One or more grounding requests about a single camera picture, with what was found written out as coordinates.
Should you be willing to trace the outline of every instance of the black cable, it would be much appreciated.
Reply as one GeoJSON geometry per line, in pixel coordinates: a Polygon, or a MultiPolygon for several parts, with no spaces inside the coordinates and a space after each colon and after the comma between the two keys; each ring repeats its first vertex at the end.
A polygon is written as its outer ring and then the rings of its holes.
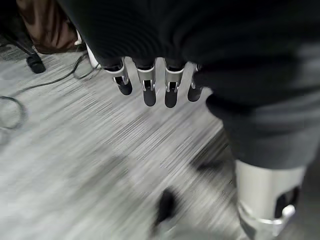
{"type": "Polygon", "coordinates": [[[51,85],[51,84],[55,84],[55,83],[58,83],[64,79],[66,79],[67,77],[69,77],[70,75],[73,74],[73,76],[77,79],[77,80],[81,80],[81,79],[84,79],[85,77],[89,76],[91,73],[93,73],[98,65],[96,67],[93,67],[88,73],[82,75],[82,76],[78,76],[75,74],[79,64],[83,61],[83,59],[85,57],[88,56],[88,53],[85,53],[83,55],[81,55],[77,61],[75,62],[75,64],[73,65],[73,68],[72,70],[67,73],[66,75],[56,79],[56,80],[53,80],[53,81],[50,81],[50,82],[46,82],[46,83],[41,83],[41,84],[37,84],[37,85],[32,85],[32,86],[28,86],[26,88],[23,88],[17,92],[15,92],[14,94],[10,95],[10,96],[0,96],[0,100],[3,99],[3,100],[8,100],[8,101],[11,101],[11,102],[14,102],[17,106],[18,106],[18,109],[19,109],[19,120],[17,121],[17,123],[13,126],[0,126],[0,129],[5,129],[5,130],[15,130],[15,129],[18,129],[20,128],[23,123],[25,122],[25,120],[27,119],[27,109],[26,107],[23,105],[23,103],[21,103],[19,100],[16,99],[16,97],[28,90],[31,90],[31,89],[35,89],[35,88],[38,88],[38,87],[42,87],[42,86],[47,86],[47,85],[51,85]]]}

